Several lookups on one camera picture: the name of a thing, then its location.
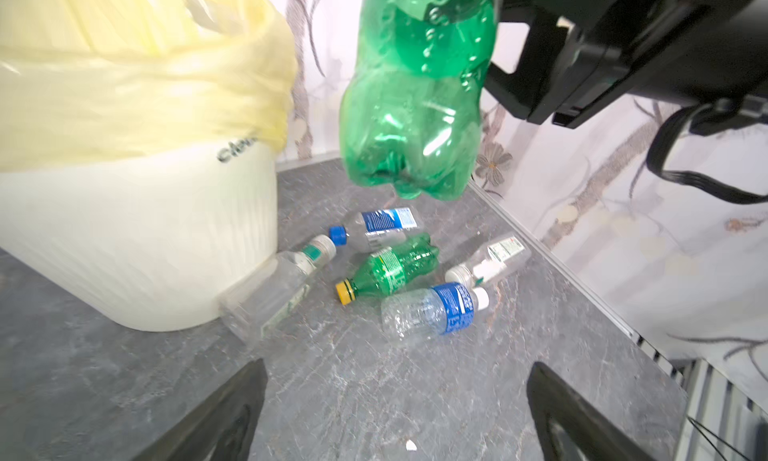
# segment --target countertop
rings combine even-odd
[[[348,211],[413,206],[452,265],[508,223],[468,189],[403,201],[352,185],[338,161],[279,174],[280,249]],[[537,252],[492,286],[464,331],[387,343],[376,303],[343,307],[340,250],[307,298],[253,351],[219,321],[144,333],[109,321],[0,251],[0,452],[4,459],[130,459],[251,359],[270,380],[251,459],[541,459],[525,380],[542,360],[659,461],[671,458],[685,394]],[[417,451],[406,451],[411,440]]]

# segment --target floral wallpaper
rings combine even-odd
[[[272,0],[296,37],[300,74],[282,160],[337,152],[362,0]],[[526,29],[499,27],[514,70]],[[578,130],[512,118],[482,97],[473,179],[665,357],[705,357],[768,409],[768,206],[735,206],[644,168],[677,110],[624,96]],[[669,168],[768,192],[768,128],[685,136]]]

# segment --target green bottle label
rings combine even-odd
[[[381,260],[384,267],[384,282],[389,287],[385,294],[392,294],[406,285],[406,270],[390,247],[385,247],[374,256]]]
[[[315,245],[306,245],[301,252],[309,256],[312,261],[317,261],[317,258],[322,255],[322,251]]]

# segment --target plastic bottle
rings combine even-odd
[[[350,213],[340,226],[331,226],[328,236],[336,246],[349,243],[359,253],[370,253],[399,245],[408,235],[422,231],[424,221],[415,208],[394,208]]]
[[[461,283],[476,287],[494,279],[509,276],[531,257],[527,249],[512,233],[495,238],[482,245],[467,261],[446,273],[446,283]]]
[[[429,241],[429,235],[422,233],[370,255],[354,276],[336,285],[341,304],[359,296],[389,296],[415,277],[434,271],[440,250]]]
[[[347,174],[406,199],[455,199],[481,138],[480,94],[498,0],[364,0],[340,111]]]
[[[382,325],[390,341],[429,339],[466,328],[486,307],[483,288],[446,283],[388,297],[382,301]]]
[[[315,236],[301,251],[277,253],[268,265],[219,296],[221,321],[245,344],[265,337],[302,302],[309,278],[336,256],[336,245]]]

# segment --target yellow garbage bag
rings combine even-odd
[[[0,172],[286,143],[296,58],[268,0],[0,0]]]

